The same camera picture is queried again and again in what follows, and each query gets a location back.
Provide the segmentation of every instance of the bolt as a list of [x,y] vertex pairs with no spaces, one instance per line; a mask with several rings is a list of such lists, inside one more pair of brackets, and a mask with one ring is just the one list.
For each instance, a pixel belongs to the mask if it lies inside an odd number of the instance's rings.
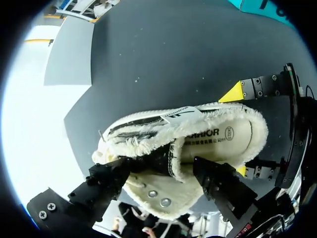
[[45,211],[40,211],[39,212],[39,217],[40,217],[41,220],[45,220],[48,217],[48,215],[47,215],[47,213]]
[[48,204],[48,210],[51,211],[51,212],[52,212],[52,211],[55,211],[55,210],[56,210],[56,205],[55,205],[55,203],[52,203],[52,202],[49,203],[49,204]]

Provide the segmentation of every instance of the white wall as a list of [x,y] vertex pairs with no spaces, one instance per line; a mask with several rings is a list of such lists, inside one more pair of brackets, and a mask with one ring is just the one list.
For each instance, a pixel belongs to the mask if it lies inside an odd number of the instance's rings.
[[24,43],[4,94],[1,130],[5,161],[24,205],[48,186],[66,197],[84,180],[63,119],[87,86],[43,86],[50,50],[47,42]]

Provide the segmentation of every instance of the metal rivet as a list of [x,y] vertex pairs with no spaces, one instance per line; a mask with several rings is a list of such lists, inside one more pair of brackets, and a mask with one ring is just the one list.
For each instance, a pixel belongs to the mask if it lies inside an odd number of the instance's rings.
[[56,205],[55,205],[55,203],[49,203],[48,204],[48,210],[49,211],[55,211],[55,209],[56,209]]
[[171,203],[172,203],[172,201],[171,201],[169,198],[163,198],[163,199],[160,201],[160,205],[161,205],[162,207],[168,207]]
[[148,196],[150,198],[156,197],[158,195],[158,192],[156,192],[155,190],[149,191]]
[[39,217],[41,220],[45,220],[48,217],[48,215],[47,215],[46,211],[40,211]]

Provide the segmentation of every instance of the black mat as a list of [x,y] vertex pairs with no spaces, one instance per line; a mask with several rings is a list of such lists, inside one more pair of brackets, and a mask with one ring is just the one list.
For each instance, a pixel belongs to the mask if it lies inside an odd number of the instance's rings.
[[[122,1],[95,25],[93,86],[64,120],[80,169],[88,175],[98,130],[115,120],[217,101],[239,79],[280,73],[287,62],[303,86],[317,89],[309,51],[294,29],[278,21],[239,12],[226,0]],[[260,158],[279,161],[289,150],[288,99],[246,104],[263,112],[269,126]],[[262,196],[274,181],[246,183]],[[121,198],[129,200],[125,193]],[[202,197],[193,209],[215,206]]]

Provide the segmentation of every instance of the white fleece-lined shoe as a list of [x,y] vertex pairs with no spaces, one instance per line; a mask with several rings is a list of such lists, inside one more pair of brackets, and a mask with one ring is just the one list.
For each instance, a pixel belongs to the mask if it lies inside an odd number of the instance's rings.
[[195,156],[238,168],[258,155],[267,135],[261,113],[238,103],[141,112],[103,133],[93,161],[105,164],[127,156],[145,163],[146,169],[131,173],[123,188],[154,216],[172,220],[203,195],[192,172]]

